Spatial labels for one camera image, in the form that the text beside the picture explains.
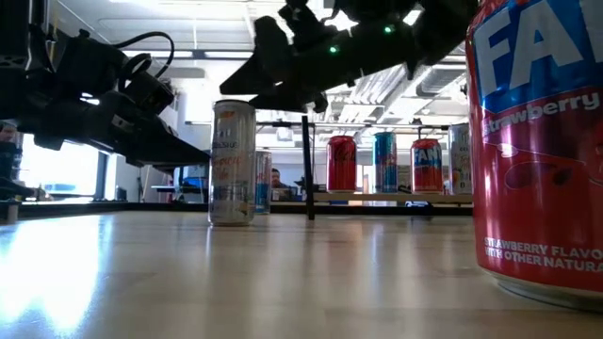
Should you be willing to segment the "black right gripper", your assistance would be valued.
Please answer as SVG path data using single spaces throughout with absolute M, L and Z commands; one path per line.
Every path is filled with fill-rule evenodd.
M 257 109 L 324 113 L 324 90 L 352 83 L 399 64 L 416 66 L 413 28 L 404 22 L 416 0 L 334 0 L 331 17 L 343 14 L 354 22 L 339 29 L 320 20 L 307 0 L 285 0 L 278 17 L 293 33 L 290 38 L 272 16 L 254 24 L 251 57 L 220 84 L 226 95 L 258 94 Z

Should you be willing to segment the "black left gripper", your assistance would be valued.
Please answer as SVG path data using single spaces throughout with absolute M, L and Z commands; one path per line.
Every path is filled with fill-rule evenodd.
M 45 148 L 58 151 L 66 140 L 85 143 L 123 154 L 136 167 L 208 163 L 208 151 L 182 140 L 159 118 L 174 99 L 160 81 L 168 67 L 150 73 L 149 53 L 127 56 L 122 50 L 150 37 L 113 44 L 88 34 L 68 39 L 55 70 L 33 73 L 26 132 Z

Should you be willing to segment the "tall white beverage can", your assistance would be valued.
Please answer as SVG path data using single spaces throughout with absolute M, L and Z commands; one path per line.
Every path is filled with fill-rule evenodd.
M 220 100 L 214 113 L 208 219 L 214 226 L 246 226 L 255 212 L 255 109 Z
M 448 128 L 448 179 L 452 195 L 472 193 L 471 146 L 469 124 Z

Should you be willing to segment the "red Coca-Cola can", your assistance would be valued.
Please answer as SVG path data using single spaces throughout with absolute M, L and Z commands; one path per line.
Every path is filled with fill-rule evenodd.
M 335 136 L 327 144 L 328 192 L 356 189 L 356 143 L 353 137 Z

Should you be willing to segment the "blue silver Red Bull can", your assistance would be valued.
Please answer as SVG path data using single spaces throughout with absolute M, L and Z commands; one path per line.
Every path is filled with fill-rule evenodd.
M 255 213 L 258 215 L 268 214 L 270 212 L 271 170 L 271 153 L 265 151 L 257 151 L 255 179 Z
M 398 191 L 398 164 L 395 134 L 380 132 L 374 136 L 373 162 L 375 191 L 377 193 L 396 193 Z

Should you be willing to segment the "red Fanta strawberry can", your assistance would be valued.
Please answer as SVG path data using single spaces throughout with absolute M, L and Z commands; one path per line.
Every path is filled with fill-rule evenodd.
M 443 192 L 442 149 L 437 139 L 422 138 L 411 147 L 411 188 L 414 194 Z
M 482 0 L 466 57 L 479 266 L 603 313 L 603 0 Z

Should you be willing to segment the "long ceiling light fixture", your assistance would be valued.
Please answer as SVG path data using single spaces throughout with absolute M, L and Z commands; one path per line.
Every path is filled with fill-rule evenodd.
M 234 59 L 243 60 L 249 58 L 253 53 L 251 51 L 222 51 L 222 50 L 176 50 L 173 53 L 169 50 L 123 50 L 128 57 L 134 57 L 140 54 L 148 54 L 154 58 L 167 59 L 173 55 L 175 59 Z

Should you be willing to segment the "large window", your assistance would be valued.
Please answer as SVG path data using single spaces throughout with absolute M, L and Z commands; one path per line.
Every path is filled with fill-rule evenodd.
M 24 135 L 19 179 L 54 195 L 103 198 L 108 156 L 83 144 L 64 142 L 59 151 L 37 146 Z

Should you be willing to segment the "wooden shelf black frame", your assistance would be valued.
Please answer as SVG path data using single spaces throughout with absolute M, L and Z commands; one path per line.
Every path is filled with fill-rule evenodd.
M 313 177 L 313 160 L 314 148 L 311 145 L 313 138 L 310 137 L 310 131 L 315 131 L 318 125 L 309 122 L 306 116 L 301 117 L 301 133 L 302 133 L 302 153 L 303 153 L 303 171 L 304 184 L 307 197 L 305 198 L 305 215 L 308 220 L 314 220 L 316 217 Z M 434 204 L 444 204 L 444 207 L 432 207 L 427 212 L 416 212 L 417 215 L 432 215 L 432 216 L 451 216 L 451 217 L 469 217 L 473 214 L 473 208 L 468 207 L 471 203 L 470 196 L 463 196 L 463 200 L 455 201 L 453 197 L 436 196 L 436 195 L 415 195 L 406 193 L 319 193 L 319 197 L 325 201 L 334 201 L 336 199 L 343 200 L 345 198 L 351 201 L 367 201 L 367 202 L 419 202 L 432 200 Z

